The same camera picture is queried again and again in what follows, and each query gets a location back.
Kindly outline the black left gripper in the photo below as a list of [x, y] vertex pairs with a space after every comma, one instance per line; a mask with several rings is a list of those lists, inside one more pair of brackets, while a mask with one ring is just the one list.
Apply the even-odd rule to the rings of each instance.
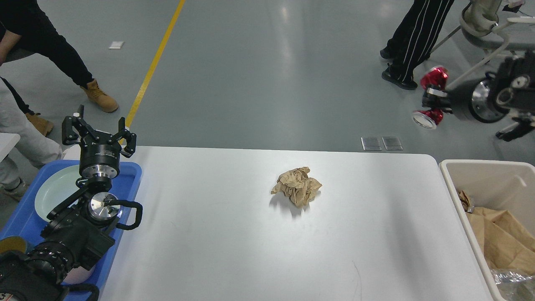
[[[65, 116], [62, 122], [62, 144], [80, 145], [79, 173], [84, 179], [95, 176], [114, 179], [120, 174], [120, 154], [131, 158], [136, 151], [136, 134], [126, 127], [126, 120], [118, 120], [118, 132], [110, 137], [110, 144], [98, 143], [99, 135], [84, 120], [84, 105], [78, 111]], [[91, 141], [84, 141], [86, 136]]]

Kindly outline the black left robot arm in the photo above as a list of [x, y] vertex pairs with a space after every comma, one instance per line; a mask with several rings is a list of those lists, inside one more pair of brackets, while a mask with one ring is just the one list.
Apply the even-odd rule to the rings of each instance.
[[73, 291], [88, 291], [88, 300], [99, 298], [93, 284], [63, 285], [74, 268], [90, 270], [114, 246], [111, 232], [140, 226], [140, 203], [118, 199], [110, 193], [120, 174], [120, 156], [135, 153], [136, 134], [125, 118], [114, 135], [97, 131], [83, 118], [84, 106], [62, 122], [62, 142], [80, 146], [78, 190], [48, 213], [41, 232], [43, 242], [27, 253], [6, 251], [1, 255], [1, 292], [17, 301], [62, 301]]

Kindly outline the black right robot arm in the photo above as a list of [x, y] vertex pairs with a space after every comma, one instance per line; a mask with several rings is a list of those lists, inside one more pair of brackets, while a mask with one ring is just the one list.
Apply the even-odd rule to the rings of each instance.
[[508, 117], [513, 124], [497, 131], [496, 138], [510, 142], [534, 130], [535, 56], [529, 50], [523, 57], [507, 57], [497, 71], [481, 78], [447, 84], [442, 66], [422, 77], [422, 110], [412, 113], [413, 121], [435, 129], [446, 114], [459, 120], [492, 124]]

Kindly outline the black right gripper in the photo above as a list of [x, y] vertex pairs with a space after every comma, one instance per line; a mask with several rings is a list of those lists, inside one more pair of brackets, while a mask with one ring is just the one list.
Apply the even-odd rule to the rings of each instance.
[[508, 114], [491, 99], [491, 78], [470, 79], [460, 84], [447, 86], [445, 91], [439, 86], [424, 88], [422, 106], [439, 109], [453, 114], [459, 120], [491, 124], [499, 122]]

